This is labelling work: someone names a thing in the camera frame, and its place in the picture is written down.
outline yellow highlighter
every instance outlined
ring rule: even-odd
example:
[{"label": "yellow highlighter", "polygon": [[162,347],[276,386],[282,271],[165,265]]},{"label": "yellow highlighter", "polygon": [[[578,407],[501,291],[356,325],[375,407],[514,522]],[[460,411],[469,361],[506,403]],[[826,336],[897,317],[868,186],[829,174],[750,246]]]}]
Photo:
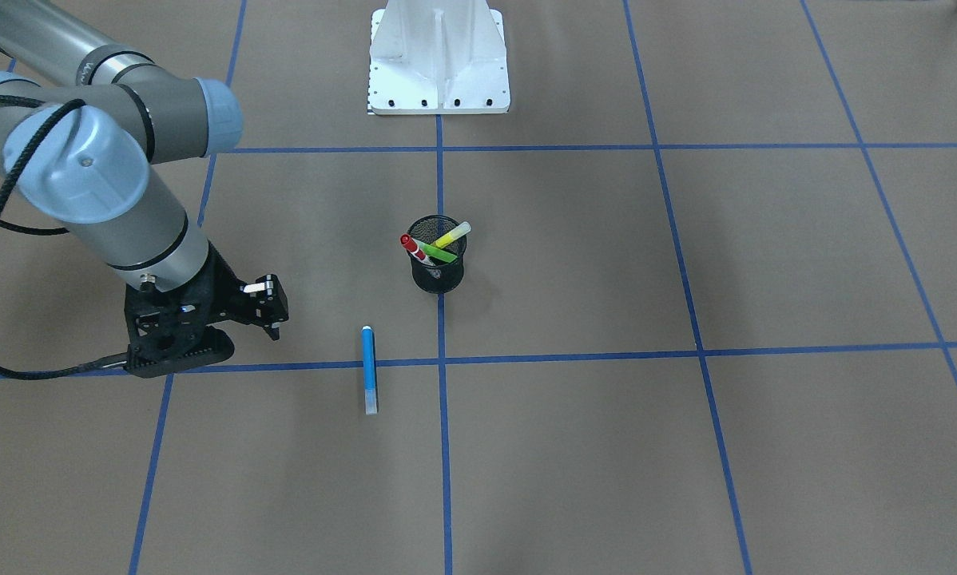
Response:
[{"label": "yellow highlighter", "polygon": [[461,237],[468,232],[471,232],[471,224],[468,222],[461,222],[461,225],[443,234],[443,236],[434,241],[432,245],[443,250],[443,248],[445,248],[447,245],[453,244],[454,241],[460,240]]}]

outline floor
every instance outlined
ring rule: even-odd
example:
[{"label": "floor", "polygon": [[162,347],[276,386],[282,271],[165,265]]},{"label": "floor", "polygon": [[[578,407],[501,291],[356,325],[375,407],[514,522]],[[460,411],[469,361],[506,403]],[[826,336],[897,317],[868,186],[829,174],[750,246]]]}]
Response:
[{"label": "floor", "polygon": [[[381,0],[60,5],[234,88],[158,171],[292,321],[0,379],[0,574],[957,574],[957,0],[496,0],[511,112],[443,119],[365,113]],[[0,360],[123,350],[121,295],[0,232]]]}]

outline cable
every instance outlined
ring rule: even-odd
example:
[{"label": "cable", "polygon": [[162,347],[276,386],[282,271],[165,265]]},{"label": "cable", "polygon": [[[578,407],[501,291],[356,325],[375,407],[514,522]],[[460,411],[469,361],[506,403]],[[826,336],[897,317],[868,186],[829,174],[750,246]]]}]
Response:
[{"label": "cable", "polygon": [[[4,103],[4,105],[17,105],[21,106],[22,108],[37,108],[38,106],[43,105],[45,102],[37,101],[37,99],[34,98],[25,98],[22,96],[0,95],[0,103]],[[66,227],[30,227],[17,225],[4,220],[0,220],[0,227],[8,229],[11,232],[25,233],[28,234],[28,236],[60,236],[60,234],[69,233],[69,230],[67,230]]]},{"label": "cable", "polygon": [[[43,102],[33,101],[30,98],[21,98],[23,101],[37,102],[36,105],[30,105],[29,103],[18,103],[17,105],[25,105],[26,108],[37,108],[38,105],[41,105]],[[6,208],[6,203],[10,199],[10,194],[14,192],[14,186],[18,185],[18,179],[21,178],[21,174],[25,167],[28,166],[28,161],[34,156],[34,152],[38,149],[38,146],[42,141],[47,138],[49,132],[56,126],[56,124],[66,116],[67,113],[72,113],[75,109],[80,109],[81,106],[85,105],[84,101],[81,99],[73,99],[72,101],[66,102],[60,108],[56,109],[52,113],[52,116],[48,117],[46,121],[43,121],[42,126],[34,132],[28,145],[21,152],[21,156],[17,161],[14,162],[14,167],[6,174],[6,179],[3,180],[3,186],[0,186],[0,215],[3,213],[4,208]],[[95,371],[96,369],[103,369],[107,367],[117,367],[125,361],[125,354],[117,354],[106,356],[95,361],[89,361],[88,363],[82,363],[81,365],[76,365],[76,367],[67,367],[66,369],[56,369],[56,371],[14,371],[14,369],[9,369],[0,365],[0,375],[3,375],[4,378],[12,379],[54,379],[62,378],[63,375],[77,375],[83,374],[85,371]]]}]

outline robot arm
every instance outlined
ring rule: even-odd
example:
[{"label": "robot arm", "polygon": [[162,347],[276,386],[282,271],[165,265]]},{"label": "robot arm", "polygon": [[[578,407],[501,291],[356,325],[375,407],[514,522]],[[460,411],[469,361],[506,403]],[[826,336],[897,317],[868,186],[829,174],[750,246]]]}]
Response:
[{"label": "robot arm", "polygon": [[[238,280],[149,167],[236,145],[241,116],[229,88],[178,80],[42,0],[0,0],[0,50],[79,84],[42,88],[0,72],[0,95],[88,103],[48,133],[18,189],[128,285],[125,369],[150,377],[226,360],[233,343],[209,325],[219,321],[259,325],[278,339],[288,320],[278,278]],[[0,174],[53,111],[0,103]]]}]

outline black mesh cup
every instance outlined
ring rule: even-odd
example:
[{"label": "black mesh cup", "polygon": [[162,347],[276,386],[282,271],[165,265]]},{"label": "black mesh cup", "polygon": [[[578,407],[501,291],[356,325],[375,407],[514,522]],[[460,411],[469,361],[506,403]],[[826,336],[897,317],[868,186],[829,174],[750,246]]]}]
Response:
[{"label": "black mesh cup", "polygon": [[[425,244],[432,244],[455,227],[457,222],[446,216],[425,216],[409,227],[408,235],[416,240],[424,241]],[[430,294],[446,294],[447,291],[456,288],[464,278],[464,248],[467,247],[468,239],[464,236],[443,248],[457,255],[457,259],[449,264],[430,258],[438,265],[428,266],[419,262],[412,254],[408,254],[408,259],[411,260],[411,277],[414,278],[415,284]]]}]

